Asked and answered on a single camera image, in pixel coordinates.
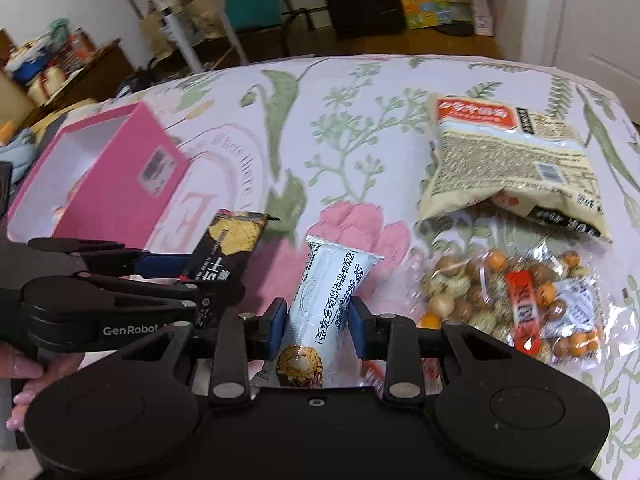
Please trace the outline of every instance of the barcode sticker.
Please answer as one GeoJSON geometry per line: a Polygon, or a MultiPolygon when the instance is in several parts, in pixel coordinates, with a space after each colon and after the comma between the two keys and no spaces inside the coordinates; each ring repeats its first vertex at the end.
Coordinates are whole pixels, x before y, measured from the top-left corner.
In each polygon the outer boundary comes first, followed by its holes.
{"type": "Polygon", "coordinates": [[[539,162],[536,164],[538,168],[538,173],[540,177],[548,182],[553,182],[554,184],[564,184],[564,178],[560,174],[558,167],[553,164],[547,164],[546,162],[539,162]]]}
{"type": "Polygon", "coordinates": [[[150,195],[158,196],[174,174],[174,168],[174,158],[160,147],[154,151],[148,163],[145,164],[138,177],[138,182],[150,195]]]}

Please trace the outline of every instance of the snack package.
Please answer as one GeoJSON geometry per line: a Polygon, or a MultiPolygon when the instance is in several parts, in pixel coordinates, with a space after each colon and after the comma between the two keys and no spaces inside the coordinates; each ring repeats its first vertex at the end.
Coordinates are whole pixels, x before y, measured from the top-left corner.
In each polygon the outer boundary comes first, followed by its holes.
{"type": "Polygon", "coordinates": [[[606,336],[622,335],[614,328],[619,312],[607,310],[619,309],[602,301],[593,269],[576,251],[555,255],[544,242],[511,257],[496,249],[445,255],[421,287],[426,310],[418,326],[464,321],[548,364],[588,368],[626,344],[606,336]]]}
{"type": "MultiPolygon", "coordinates": [[[[269,220],[273,219],[264,213],[218,211],[180,279],[240,280],[269,220]]],[[[202,328],[211,320],[211,309],[203,305],[196,315],[196,326],[202,328]]]]}
{"type": "Polygon", "coordinates": [[[491,199],[523,218],[610,240],[595,174],[570,124],[467,97],[436,96],[431,107],[439,165],[421,219],[491,199]]]}
{"type": "Polygon", "coordinates": [[[338,337],[360,283],[382,256],[306,237],[309,258],[289,309],[278,357],[252,387],[322,388],[337,370],[338,337]]]}

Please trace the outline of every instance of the teal bag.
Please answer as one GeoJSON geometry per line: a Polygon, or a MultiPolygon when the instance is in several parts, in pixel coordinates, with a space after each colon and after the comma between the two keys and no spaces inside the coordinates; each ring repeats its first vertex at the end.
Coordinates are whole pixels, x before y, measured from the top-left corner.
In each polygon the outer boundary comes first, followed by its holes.
{"type": "Polygon", "coordinates": [[[274,27],[282,23],[280,0],[226,0],[225,12],[235,30],[274,27]]]}

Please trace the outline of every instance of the wooden floor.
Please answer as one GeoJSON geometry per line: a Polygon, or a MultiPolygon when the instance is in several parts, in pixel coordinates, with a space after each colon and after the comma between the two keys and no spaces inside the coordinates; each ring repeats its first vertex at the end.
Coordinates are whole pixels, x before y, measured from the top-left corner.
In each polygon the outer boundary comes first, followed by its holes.
{"type": "MultiPolygon", "coordinates": [[[[298,20],[289,31],[290,56],[352,56],[354,54],[441,54],[446,56],[486,56],[500,59],[502,56],[494,38],[471,36],[457,38],[441,34],[434,28],[405,30],[394,36],[368,36],[340,40],[331,27],[309,32],[304,20],[298,20]]],[[[265,30],[241,37],[242,46],[250,62],[279,59],[284,56],[279,29],[265,30]]],[[[196,47],[203,62],[217,59],[228,49],[226,39],[207,41],[196,47]]],[[[220,65],[221,68],[239,65],[233,53],[220,65]]],[[[158,76],[184,70],[185,63],[179,52],[164,60],[158,67],[158,76]]]]}

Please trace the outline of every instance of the white door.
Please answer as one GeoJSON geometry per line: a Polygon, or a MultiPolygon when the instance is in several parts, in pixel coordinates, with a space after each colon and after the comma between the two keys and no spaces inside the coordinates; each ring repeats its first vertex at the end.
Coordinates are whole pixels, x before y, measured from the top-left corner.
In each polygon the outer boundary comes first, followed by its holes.
{"type": "Polygon", "coordinates": [[[640,124],[640,0],[566,0],[554,64],[615,92],[640,124]]]}

